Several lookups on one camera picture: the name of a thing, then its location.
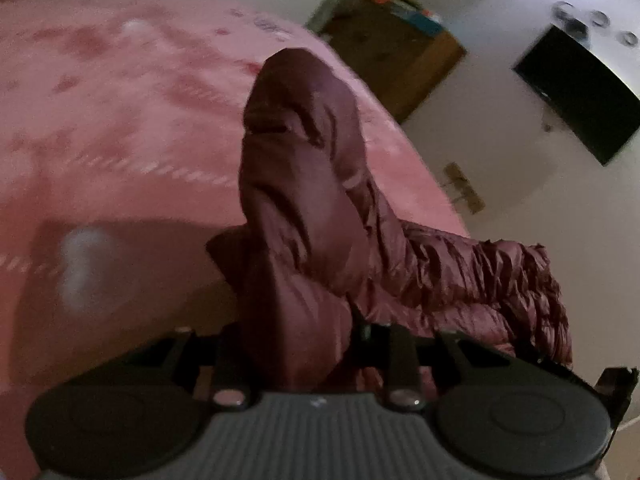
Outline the maroon puffer jacket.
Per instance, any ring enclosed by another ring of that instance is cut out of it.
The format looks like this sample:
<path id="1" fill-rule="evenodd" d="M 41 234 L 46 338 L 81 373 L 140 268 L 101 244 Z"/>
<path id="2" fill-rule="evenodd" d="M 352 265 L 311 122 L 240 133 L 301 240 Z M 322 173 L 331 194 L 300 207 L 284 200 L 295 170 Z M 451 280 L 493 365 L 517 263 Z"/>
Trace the maroon puffer jacket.
<path id="1" fill-rule="evenodd" d="M 238 297 L 257 377 L 335 384 L 356 318 L 573 363 L 546 250 L 481 242 L 398 218 L 367 164 L 357 103 L 304 49 L 270 56 L 244 110 L 245 223 L 207 245 Z"/>

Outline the pink heart-print bed blanket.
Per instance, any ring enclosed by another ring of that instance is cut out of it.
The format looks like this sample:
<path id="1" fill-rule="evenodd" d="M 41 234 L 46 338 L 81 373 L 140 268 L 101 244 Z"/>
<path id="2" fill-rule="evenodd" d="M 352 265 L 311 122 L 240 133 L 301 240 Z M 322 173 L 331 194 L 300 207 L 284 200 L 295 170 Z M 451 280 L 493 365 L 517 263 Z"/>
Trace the pink heart-print bed blanket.
<path id="1" fill-rule="evenodd" d="M 1 474 L 44 388 L 234 309 L 206 254 L 243 222 L 242 113 L 270 55 L 303 48 L 356 94 L 400 218 L 464 234 L 412 144 L 302 26 L 229 0 L 1 0 Z"/>

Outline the wooden cabinet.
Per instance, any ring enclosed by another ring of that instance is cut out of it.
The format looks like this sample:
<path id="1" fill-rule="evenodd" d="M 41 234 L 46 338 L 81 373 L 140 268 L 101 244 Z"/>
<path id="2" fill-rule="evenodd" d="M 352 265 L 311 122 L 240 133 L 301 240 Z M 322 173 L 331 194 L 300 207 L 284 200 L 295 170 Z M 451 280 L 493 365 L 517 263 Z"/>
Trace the wooden cabinet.
<path id="1" fill-rule="evenodd" d="M 371 0 L 346 0 L 321 35 L 398 124 L 466 55 L 446 28 L 431 22 L 422 30 Z"/>

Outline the boxes on cabinet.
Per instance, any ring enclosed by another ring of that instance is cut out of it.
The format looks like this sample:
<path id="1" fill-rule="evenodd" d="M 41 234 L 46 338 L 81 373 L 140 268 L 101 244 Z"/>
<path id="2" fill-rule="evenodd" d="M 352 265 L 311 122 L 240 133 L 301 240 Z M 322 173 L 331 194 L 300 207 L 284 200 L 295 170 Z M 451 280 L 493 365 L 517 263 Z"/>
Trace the boxes on cabinet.
<path id="1" fill-rule="evenodd" d="M 382 6 L 386 11 L 400 18 L 412 27 L 424 32 L 425 35 L 435 37 L 444 28 L 437 13 L 428 10 L 418 0 L 369 0 Z"/>

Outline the wall power sockets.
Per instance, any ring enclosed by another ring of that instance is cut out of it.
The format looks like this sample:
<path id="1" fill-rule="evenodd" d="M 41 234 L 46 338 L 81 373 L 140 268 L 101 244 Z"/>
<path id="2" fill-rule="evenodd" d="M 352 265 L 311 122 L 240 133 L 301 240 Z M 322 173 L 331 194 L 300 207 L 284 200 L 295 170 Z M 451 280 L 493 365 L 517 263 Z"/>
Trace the wall power sockets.
<path id="1" fill-rule="evenodd" d="M 485 209 L 484 200 L 456 162 L 450 162 L 444 168 L 444 175 L 446 182 L 442 187 L 452 193 L 451 203 L 464 205 L 470 214 L 479 214 Z"/>

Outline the black wall television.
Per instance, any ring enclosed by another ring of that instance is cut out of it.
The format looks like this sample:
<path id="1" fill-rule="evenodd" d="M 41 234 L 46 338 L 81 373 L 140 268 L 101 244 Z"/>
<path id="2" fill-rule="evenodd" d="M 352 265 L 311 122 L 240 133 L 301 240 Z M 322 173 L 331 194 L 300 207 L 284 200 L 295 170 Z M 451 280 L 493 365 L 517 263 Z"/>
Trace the black wall television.
<path id="1" fill-rule="evenodd" d="M 639 130 L 639 97 L 586 47 L 549 26 L 513 66 L 605 166 Z"/>

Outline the wall decoration plates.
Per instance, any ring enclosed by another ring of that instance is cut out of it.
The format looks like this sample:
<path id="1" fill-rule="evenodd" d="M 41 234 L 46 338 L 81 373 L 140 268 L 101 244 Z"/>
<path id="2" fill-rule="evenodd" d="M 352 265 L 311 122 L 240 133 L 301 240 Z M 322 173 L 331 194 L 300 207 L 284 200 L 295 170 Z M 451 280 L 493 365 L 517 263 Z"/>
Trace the wall decoration plates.
<path id="1" fill-rule="evenodd" d="M 624 47 L 639 47 L 639 35 L 631 30 L 615 29 L 612 20 L 603 11 L 582 12 L 574 4 L 557 1 L 552 4 L 551 16 L 560 29 L 584 46 L 590 45 L 590 35 L 596 32 L 604 36 L 613 35 Z"/>

